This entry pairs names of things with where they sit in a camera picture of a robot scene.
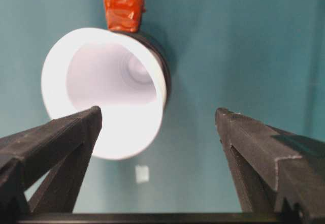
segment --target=white sticker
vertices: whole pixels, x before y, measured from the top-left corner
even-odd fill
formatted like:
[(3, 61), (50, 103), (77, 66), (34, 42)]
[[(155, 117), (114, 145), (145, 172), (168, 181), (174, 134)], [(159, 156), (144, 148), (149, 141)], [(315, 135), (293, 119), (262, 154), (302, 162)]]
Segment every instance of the white sticker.
[(137, 184), (149, 182), (149, 167), (136, 165), (136, 181)]

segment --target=teal background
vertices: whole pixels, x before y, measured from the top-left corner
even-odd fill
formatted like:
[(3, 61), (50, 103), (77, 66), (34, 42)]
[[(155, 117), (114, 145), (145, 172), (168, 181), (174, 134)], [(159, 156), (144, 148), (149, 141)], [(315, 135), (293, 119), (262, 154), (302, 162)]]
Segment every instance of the teal background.
[[(325, 0), (146, 0), (146, 8), (141, 29), (162, 44), (172, 73), (160, 133), (136, 157), (93, 157), (75, 211), (240, 211), (214, 112), (228, 107), (325, 140)], [(106, 28), (102, 0), (0, 0), (0, 137), (49, 120), (43, 61), (81, 27)], [(138, 164), (149, 167), (148, 183), (136, 184)]]

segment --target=small white label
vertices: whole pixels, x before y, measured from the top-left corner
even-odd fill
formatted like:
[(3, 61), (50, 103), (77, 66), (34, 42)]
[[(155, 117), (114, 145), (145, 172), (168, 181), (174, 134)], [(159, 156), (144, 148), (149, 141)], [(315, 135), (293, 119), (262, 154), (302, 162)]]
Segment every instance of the small white label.
[(136, 181), (137, 184), (149, 182), (149, 167), (136, 165)]

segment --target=orange clay lump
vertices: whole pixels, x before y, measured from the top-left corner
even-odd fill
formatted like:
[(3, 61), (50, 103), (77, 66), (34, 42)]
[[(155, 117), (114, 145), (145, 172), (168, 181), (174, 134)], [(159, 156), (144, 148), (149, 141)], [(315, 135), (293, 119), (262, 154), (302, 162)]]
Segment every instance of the orange clay lump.
[(135, 33), (139, 30), (144, 0), (104, 0), (107, 28)]

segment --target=black metal bar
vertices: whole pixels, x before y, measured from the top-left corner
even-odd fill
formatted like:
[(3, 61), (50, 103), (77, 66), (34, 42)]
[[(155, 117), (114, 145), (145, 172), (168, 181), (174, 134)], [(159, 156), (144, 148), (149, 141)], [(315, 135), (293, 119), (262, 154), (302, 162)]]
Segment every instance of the black metal bar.
[(89, 117), (99, 107), (52, 120), (49, 123), (25, 131), (23, 134), (2, 140), (1, 154), (12, 155), (23, 165), (22, 184), (30, 187), (60, 160), (69, 155), (85, 141), (87, 134), (98, 134), (98, 129), (89, 124)]
[(75, 135), (82, 145), (59, 162), (43, 180), (29, 201), (32, 213), (73, 211), (93, 147), (102, 127), (102, 116), (98, 107), (73, 117), (76, 116), (84, 121), (84, 127)]
[(244, 212), (273, 212), (273, 205), (257, 172), (234, 147), (224, 146), (224, 152)]
[(22, 216), (16, 224), (240, 224), (285, 223), (276, 213), (67, 214)]
[(301, 157), (299, 152), (276, 140), (274, 136), (280, 134), (260, 121), (219, 108), (216, 124), (222, 143), (235, 147), (274, 191), (278, 188), (278, 161)]
[[(284, 211), (289, 207), (291, 211), (299, 213), (303, 223), (325, 222), (323, 142), (267, 126), (225, 108), (217, 110), (216, 124), (224, 148), (234, 148), (234, 152), (238, 152), (233, 157), (237, 159), (228, 156), (230, 161), (235, 161), (232, 166), (230, 163), (235, 183), (249, 182), (255, 178), (254, 172), (246, 171), (247, 175), (244, 176), (244, 167), (239, 163), (242, 157), (246, 163), (241, 162), (254, 169), (263, 180), (262, 185), (267, 183), (276, 194), (271, 194), (272, 199), (269, 198), (274, 211)], [(252, 190), (245, 184), (236, 184), (236, 187), (239, 188), (239, 199), (254, 202), (255, 195), (250, 196)]]

